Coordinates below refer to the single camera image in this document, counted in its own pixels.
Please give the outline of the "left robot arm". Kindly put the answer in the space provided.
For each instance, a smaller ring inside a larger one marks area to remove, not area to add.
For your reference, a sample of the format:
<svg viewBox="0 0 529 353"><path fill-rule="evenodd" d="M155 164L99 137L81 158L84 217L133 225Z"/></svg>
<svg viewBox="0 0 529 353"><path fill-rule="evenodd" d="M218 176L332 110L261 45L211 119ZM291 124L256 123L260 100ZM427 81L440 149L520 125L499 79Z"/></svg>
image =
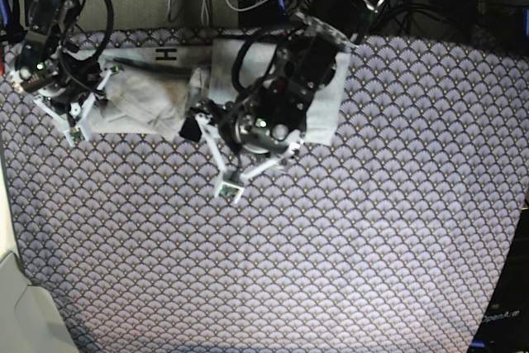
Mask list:
<svg viewBox="0 0 529 353"><path fill-rule="evenodd" d="M182 135L206 141L216 196L237 202L252 179L288 168L304 145L331 142L346 54L386 1L308 0L243 41L214 45L208 82L193 77Z"/></svg>

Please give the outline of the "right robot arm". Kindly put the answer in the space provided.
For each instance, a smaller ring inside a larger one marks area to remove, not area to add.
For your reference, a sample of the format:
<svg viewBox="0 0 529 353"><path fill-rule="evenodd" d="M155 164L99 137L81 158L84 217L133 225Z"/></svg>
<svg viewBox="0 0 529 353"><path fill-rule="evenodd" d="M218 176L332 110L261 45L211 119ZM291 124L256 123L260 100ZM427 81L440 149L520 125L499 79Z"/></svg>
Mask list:
<svg viewBox="0 0 529 353"><path fill-rule="evenodd" d="M83 11L83 0L34 0L21 49L7 70L11 86L30 94L71 146L90 140L88 116L106 97L110 78L119 72L114 65L99 64L115 19L112 0L103 2L107 12L103 38L91 55L79 59L69 33Z"/></svg>

